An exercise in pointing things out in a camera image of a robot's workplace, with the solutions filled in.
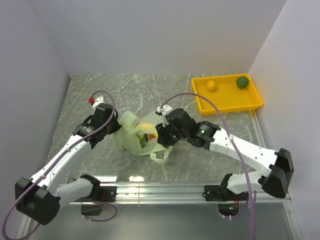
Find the green red mango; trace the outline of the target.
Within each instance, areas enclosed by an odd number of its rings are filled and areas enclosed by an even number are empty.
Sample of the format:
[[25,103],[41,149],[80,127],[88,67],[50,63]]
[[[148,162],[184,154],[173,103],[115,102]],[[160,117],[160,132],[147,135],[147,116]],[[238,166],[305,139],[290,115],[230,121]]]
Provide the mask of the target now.
[[152,139],[158,138],[158,134],[143,134],[143,135],[137,134],[136,136],[138,137],[141,148],[145,148],[147,143]]

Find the pale green plastic bag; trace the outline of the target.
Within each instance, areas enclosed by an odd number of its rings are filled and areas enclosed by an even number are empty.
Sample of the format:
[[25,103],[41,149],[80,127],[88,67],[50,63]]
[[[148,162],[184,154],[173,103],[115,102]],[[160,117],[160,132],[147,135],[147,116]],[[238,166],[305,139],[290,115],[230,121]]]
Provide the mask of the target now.
[[114,135],[115,144],[131,154],[147,156],[155,163],[166,163],[172,147],[158,143],[156,125],[162,118],[154,112],[138,117],[131,111],[125,111],[118,120],[120,129]]

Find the yellow banana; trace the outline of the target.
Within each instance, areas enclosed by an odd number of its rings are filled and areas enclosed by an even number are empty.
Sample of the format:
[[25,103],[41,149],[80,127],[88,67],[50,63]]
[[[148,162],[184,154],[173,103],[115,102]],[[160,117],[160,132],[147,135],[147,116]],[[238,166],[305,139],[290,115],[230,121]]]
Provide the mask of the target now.
[[138,126],[138,131],[144,133],[154,133],[157,130],[156,127],[150,123],[141,123]]

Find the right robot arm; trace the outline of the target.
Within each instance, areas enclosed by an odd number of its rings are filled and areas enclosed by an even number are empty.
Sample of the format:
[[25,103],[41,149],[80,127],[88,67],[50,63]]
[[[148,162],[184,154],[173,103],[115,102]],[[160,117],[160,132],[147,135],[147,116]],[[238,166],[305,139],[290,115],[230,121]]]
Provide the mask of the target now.
[[286,197],[294,173],[292,156],[288,150],[263,148],[228,134],[216,124],[196,122],[182,108],[159,106],[156,114],[162,117],[162,122],[155,127],[157,142],[162,146],[168,148],[178,141],[186,141],[195,148],[243,161],[254,169],[248,174],[228,173],[219,186],[205,186],[207,201],[244,200],[248,197],[248,190],[264,191],[278,199]]

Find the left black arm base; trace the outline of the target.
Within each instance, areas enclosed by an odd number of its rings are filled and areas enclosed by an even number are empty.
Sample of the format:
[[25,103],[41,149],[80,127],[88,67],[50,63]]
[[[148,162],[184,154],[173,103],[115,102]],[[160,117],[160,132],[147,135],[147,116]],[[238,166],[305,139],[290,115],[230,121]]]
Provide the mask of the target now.
[[110,217],[116,216],[118,209],[113,204],[116,200],[116,194],[116,186],[100,187],[97,193],[91,194],[80,200],[81,214],[85,217],[91,217],[100,216],[105,212],[107,214],[113,213]]

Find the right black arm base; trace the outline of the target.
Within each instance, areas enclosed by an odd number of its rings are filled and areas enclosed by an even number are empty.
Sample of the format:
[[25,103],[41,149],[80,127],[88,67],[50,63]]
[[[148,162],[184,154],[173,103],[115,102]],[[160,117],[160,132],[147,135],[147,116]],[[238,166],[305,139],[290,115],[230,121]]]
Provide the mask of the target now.
[[226,187],[205,185],[202,197],[206,202],[217,202],[217,208],[223,218],[236,218],[249,207],[247,192],[233,193]]

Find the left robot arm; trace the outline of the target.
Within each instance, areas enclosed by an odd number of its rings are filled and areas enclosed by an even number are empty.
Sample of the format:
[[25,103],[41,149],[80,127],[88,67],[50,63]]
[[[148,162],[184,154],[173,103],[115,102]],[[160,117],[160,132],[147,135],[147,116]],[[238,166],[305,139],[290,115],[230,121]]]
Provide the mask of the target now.
[[83,174],[76,181],[62,184],[74,165],[90,152],[105,136],[121,128],[118,113],[111,104],[100,103],[94,113],[79,124],[58,154],[29,179],[15,184],[16,209],[45,226],[68,204],[86,198],[102,200],[101,182]]

